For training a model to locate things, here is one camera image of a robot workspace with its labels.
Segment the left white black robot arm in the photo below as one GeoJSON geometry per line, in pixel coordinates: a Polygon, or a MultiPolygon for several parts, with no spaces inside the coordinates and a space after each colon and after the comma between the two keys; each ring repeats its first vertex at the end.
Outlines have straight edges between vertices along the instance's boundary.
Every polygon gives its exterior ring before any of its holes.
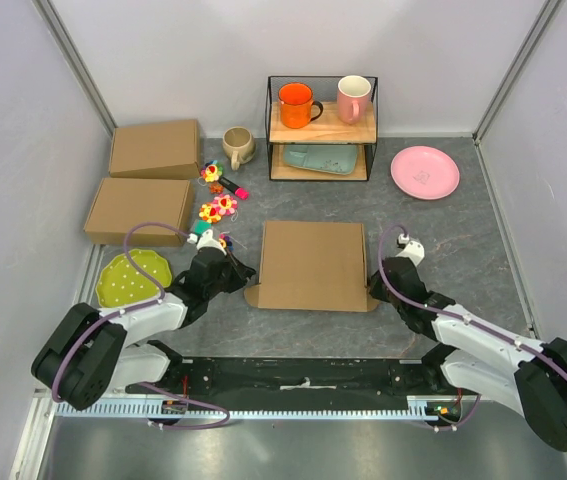
{"type": "Polygon", "coordinates": [[[189,269],[146,301],[110,310],[73,305],[34,358],[31,374],[56,401],[79,411],[118,386],[149,382],[161,393],[174,392],[183,378],[171,362],[176,354],[150,338],[191,325],[216,295],[244,288],[255,274],[232,253],[202,247],[189,269]]]}

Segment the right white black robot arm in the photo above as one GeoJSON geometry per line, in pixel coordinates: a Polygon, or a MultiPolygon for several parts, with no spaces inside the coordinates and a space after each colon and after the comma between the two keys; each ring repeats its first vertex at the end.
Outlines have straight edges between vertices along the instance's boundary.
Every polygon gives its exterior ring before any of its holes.
{"type": "Polygon", "coordinates": [[[430,392],[450,387],[483,395],[521,415],[550,447],[567,451],[567,341],[516,335],[431,291],[408,257],[386,257],[370,281],[371,296],[391,304],[413,332],[436,342],[421,368],[430,392]]]}

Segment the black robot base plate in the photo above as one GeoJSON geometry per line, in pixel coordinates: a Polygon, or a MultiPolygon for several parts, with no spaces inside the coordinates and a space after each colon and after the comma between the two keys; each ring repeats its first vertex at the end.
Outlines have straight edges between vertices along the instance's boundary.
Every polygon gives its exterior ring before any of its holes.
{"type": "Polygon", "coordinates": [[[399,410],[409,396],[456,398],[419,360],[190,357],[156,383],[237,412],[399,410]]]}

